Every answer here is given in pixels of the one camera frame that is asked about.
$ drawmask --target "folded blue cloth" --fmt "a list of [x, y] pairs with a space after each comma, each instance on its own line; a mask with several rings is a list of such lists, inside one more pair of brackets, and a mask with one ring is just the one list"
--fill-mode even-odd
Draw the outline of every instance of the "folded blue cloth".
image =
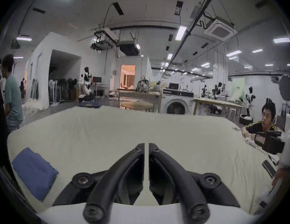
[[40, 154], [25, 148], [12, 161], [14, 170], [33, 196], [42, 201], [59, 173]]

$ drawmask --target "doorway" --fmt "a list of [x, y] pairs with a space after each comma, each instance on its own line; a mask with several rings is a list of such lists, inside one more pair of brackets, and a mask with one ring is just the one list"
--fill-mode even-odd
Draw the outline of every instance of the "doorway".
[[120, 73], [120, 89], [135, 89], [135, 65], [122, 65]]

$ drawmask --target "patterned bag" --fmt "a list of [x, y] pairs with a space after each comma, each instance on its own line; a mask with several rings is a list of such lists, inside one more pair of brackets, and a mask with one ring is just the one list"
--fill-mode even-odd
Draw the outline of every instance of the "patterned bag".
[[141, 80], [137, 84], [136, 91], [138, 91], [138, 92], [148, 92], [149, 91], [149, 80], [146, 80], [145, 76], [141, 77]]

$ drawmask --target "desk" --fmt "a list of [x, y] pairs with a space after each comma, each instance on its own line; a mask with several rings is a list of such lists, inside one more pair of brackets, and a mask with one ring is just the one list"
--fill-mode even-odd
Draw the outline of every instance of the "desk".
[[153, 104], [152, 111], [156, 111], [156, 107], [158, 108], [158, 113], [160, 112], [161, 99], [159, 92], [136, 92], [134, 90], [122, 90], [118, 89], [118, 107], [120, 108], [120, 97], [129, 97], [135, 99], [144, 99]]
[[[169, 127], [174, 124], [173, 132]], [[147, 156], [144, 189], [135, 205], [158, 206], [148, 181], [148, 143], [152, 142], [188, 171], [219, 175], [241, 208], [254, 213], [256, 198], [272, 182], [262, 162], [271, 161], [248, 145], [241, 131], [232, 129], [234, 126], [222, 117], [132, 112], [107, 106], [73, 107], [14, 131], [8, 136], [7, 147], [10, 162], [29, 147], [59, 172], [50, 192], [40, 202], [13, 170], [22, 192], [37, 212], [51, 207], [75, 174], [107, 170], [139, 143], [145, 143]]]
[[227, 101], [222, 101], [222, 100], [215, 100], [215, 99], [208, 99], [208, 98], [199, 98], [199, 97], [194, 97], [194, 101], [196, 102], [195, 104], [195, 109], [194, 109], [194, 114], [197, 112], [198, 104], [209, 104], [209, 105], [218, 105], [218, 106], [228, 106], [231, 108], [235, 108], [236, 110], [240, 110], [242, 108], [245, 108], [244, 106], [237, 105], [234, 103], [230, 103]]

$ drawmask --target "wooden table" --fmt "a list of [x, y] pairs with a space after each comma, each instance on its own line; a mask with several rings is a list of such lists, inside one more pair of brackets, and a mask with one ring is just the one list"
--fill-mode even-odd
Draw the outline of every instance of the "wooden table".
[[159, 92], [136, 92], [135, 90], [118, 89], [118, 108], [120, 108], [120, 97], [129, 97], [134, 99], [143, 99], [153, 104], [152, 111], [155, 112], [156, 108], [158, 113], [161, 108], [161, 99]]
[[122, 102], [121, 103], [122, 107], [125, 107], [125, 109], [133, 109], [133, 110], [145, 110], [149, 112], [150, 109], [153, 108], [153, 104], [149, 102], [142, 102], [142, 101], [127, 101], [127, 102]]
[[208, 99], [208, 98], [199, 98], [199, 97], [194, 97], [194, 101], [196, 102], [195, 108], [194, 108], [194, 114], [197, 112], [198, 104], [209, 104], [209, 105], [218, 105], [218, 106], [228, 106], [231, 108], [235, 108], [236, 110], [240, 110], [242, 108], [245, 108], [244, 106], [237, 105], [235, 103], [227, 102], [227, 101], [222, 101], [222, 100], [215, 100], [215, 99]]

